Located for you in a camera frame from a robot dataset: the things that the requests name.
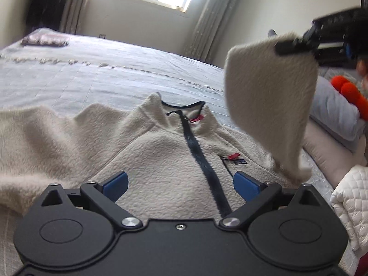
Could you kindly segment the red plush toy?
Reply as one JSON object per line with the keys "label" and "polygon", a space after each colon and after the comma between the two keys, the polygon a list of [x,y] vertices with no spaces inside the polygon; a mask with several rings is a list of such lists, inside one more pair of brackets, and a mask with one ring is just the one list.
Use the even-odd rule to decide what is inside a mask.
{"label": "red plush toy", "polygon": [[331,79],[332,86],[350,103],[357,107],[360,118],[367,121],[368,105],[367,99],[360,93],[359,89],[347,78],[338,75]]}

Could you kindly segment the grey blue pillow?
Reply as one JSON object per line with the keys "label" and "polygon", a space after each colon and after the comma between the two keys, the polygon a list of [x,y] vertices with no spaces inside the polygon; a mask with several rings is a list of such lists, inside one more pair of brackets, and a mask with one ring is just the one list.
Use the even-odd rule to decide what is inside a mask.
{"label": "grey blue pillow", "polygon": [[328,79],[320,76],[317,78],[310,116],[347,141],[360,138],[365,129],[365,121],[360,118],[358,108],[349,103]]}

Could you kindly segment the grey right curtain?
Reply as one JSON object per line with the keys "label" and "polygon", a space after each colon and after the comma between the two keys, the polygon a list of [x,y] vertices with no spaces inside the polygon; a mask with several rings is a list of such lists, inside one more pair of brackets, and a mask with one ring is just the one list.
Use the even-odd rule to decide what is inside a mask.
{"label": "grey right curtain", "polygon": [[238,0],[206,0],[183,55],[212,63]]}

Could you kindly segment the pink pillow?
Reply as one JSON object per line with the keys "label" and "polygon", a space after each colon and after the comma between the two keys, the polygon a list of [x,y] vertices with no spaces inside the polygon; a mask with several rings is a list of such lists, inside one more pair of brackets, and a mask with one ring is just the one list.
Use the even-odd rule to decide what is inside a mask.
{"label": "pink pillow", "polygon": [[352,153],[317,123],[308,121],[304,135],[304,149],[335,188],[343,177],[356,165],[365,166],[366,137],[358,140],[357,150]]}

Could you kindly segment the white quilted jacket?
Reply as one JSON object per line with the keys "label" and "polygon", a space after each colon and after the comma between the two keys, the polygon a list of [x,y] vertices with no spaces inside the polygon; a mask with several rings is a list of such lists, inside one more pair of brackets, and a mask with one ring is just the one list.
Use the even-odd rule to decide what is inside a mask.
{"label": "white quilted jacket", "polygon": [[357,257],[367,253],[367,168],[356,165],[336,186],[331,205],[347,230]]}

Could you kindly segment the folded mauve cloth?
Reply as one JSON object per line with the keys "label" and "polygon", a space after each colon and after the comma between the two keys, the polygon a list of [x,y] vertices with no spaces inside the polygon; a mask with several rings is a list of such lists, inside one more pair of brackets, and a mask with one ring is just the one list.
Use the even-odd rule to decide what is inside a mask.
{"label": "folded mauve cloth", "polygon": [[20,44],[23,46],[65,47],[69,45],[69,38],[62,34],[34,32],[24,37]]}

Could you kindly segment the dark coat hanging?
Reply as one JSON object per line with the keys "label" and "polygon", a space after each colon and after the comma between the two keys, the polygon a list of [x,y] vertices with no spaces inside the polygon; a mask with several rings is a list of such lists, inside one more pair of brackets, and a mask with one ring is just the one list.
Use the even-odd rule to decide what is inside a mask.
{"label": "dark coat hanging", "polygon": [[31,0],[26,18],[27,32],[40,27],[58,30],[67,0]]}

